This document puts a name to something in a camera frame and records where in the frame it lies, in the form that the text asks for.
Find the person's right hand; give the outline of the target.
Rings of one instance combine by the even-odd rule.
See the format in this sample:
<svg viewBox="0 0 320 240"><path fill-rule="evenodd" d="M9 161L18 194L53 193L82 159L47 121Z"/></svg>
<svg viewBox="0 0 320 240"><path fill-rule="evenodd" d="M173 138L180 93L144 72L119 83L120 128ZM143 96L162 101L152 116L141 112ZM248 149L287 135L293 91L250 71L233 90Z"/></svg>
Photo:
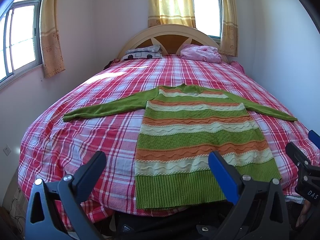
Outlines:
<svg viewBox="0 0 320 240"><path fill-rule="evenodd" d="M302 225L306 221L310 207L311 203L308 200L305 200L301 213L297 219L296 227Z"/></svg>

